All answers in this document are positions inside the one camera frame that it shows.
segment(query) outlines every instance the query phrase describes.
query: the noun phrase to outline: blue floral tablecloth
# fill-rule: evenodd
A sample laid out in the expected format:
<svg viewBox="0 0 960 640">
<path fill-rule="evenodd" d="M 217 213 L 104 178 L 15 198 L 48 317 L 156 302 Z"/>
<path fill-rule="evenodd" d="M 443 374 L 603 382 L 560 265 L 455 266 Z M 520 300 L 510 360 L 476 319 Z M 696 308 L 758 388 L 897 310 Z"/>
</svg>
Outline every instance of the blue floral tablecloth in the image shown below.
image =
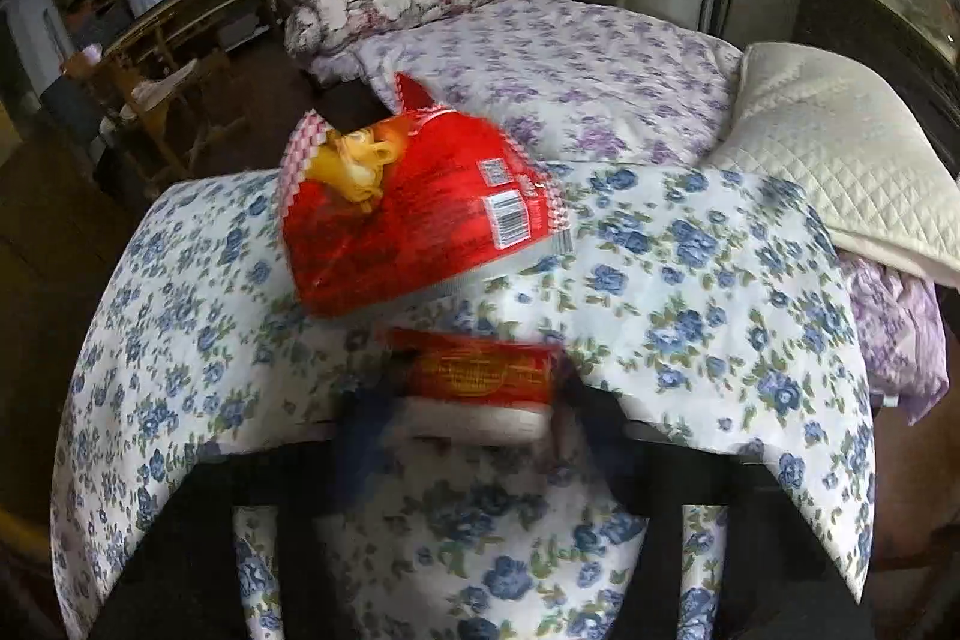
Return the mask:
<svg viewBox="0 0 960 640">
<path fill-rule="evenodd" d="M 779 478 L 859 595 L 874 452 L 862 357 L 835 255 L 789 183 L 681 167 L 553 165 L 575 255 L 395 322 L 561 341 L 584 379 L 675 442 L 750 453 Z M 277 234 L 275 172 L 184 183 L 140 225 L 71 383 L 51 505 L 72 637 L 205 453 L 310 437 L 373 367 L 366 330 L 309 319 Z M 395 449 L 373 494 L 320 533 L 369 637 L 599 638 L 644 524 L 613 503 L 579 432 L 534 449 Z M 709 636 L 724 513 L 685 514 L 678 637 Z M 282 634 L 269 509 L 238 509 L 251 633 Z"/>
</svg>

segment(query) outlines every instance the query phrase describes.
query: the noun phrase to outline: red snack bag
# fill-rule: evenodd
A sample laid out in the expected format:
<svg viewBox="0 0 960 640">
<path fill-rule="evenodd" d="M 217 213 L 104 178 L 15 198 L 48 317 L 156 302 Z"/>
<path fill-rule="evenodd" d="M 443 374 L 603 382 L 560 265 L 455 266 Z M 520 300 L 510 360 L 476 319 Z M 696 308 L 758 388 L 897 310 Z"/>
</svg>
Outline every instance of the red snack bag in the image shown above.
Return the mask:
<svg viewBox="0 0 960 640">
<path fill-rule="evenodd" d="M 340 135 L 304 116 L 280 175 L 282 235 L 304 305 L 340 317 L 447 295 L 570 252 L 560 191 L 485 119 L 423 107 Z"/>
<path fill-rule="evenodd" d="M 403 437 L 504 445 L 549 434 L 556 346 L 407 329 L 390 330 L 387 345 L 418 352 L 397 422 Z"/>
</svg>

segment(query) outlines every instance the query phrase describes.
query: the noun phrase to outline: floral tablecloth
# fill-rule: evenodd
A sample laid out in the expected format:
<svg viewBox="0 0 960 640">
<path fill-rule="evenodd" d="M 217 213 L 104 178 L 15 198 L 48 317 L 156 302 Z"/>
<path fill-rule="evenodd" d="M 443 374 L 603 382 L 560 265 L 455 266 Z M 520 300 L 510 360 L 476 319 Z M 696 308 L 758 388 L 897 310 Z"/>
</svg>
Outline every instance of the floral tablecloth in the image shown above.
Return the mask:
<svg viewBox="0 0 960 640">
<path fill-rule="evenodd" d="M 361 77 L 392 109 L 403 71 L 541 160 L 696 164 L 730 123 L 741 55 L 616 6 L 496 0 L 368 37 L 310 71 L 323 82 Z"/>
<path fill-rule="evenodd" d="M 779 478 L 857 595 L 872 535 L 863 360 L 832 246 L 796 186 L 678 167 L 557 164 L 577 253 L 546 257 L 397 323 L 561 341 L 590 384 L 675 442 L 750 453 Z M 138 540 L 205 453 L 303 438 L 378 358 L 366 330 L 298 304 L 275 172 L 174 186 L 94 316 L 64 407 L 51 504 L 56 590 L 88 630 Z M 563 456 L 395 449 L 373 495 L 323 523 L 369 637 L 602 637 L 641 519 L 570 429 Z M 709 635 L 721 509 L 688 509 L 678 636 Z M 282 634 L 270 511 L 238 509 L 251 633 Z"/>
</svg>

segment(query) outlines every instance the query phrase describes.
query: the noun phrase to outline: barcode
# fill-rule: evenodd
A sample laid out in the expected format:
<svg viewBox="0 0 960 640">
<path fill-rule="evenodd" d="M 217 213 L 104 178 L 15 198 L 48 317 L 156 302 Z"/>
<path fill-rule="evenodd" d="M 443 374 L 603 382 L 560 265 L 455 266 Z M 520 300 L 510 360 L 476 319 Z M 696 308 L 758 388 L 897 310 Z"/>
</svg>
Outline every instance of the barcode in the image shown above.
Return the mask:
<svg viewBox="0 0 960 640">
<path fill-rule="evenodd" d="M 498 185 L 506 185 L 514 181 L 507 170 L 507 162 L 502 158 L 488 158 L 486 161 L 477 161 L 480 173 L 488 187 L 496 188 Z"/>
<path fill-rule="evenodd" d="M 517 242 L 530 239 L 530 220 L 527 205 L 519 191 L 503 191 L 483 200 L 487 218 L 497 250 L 512 247 Z"/>
</svg>

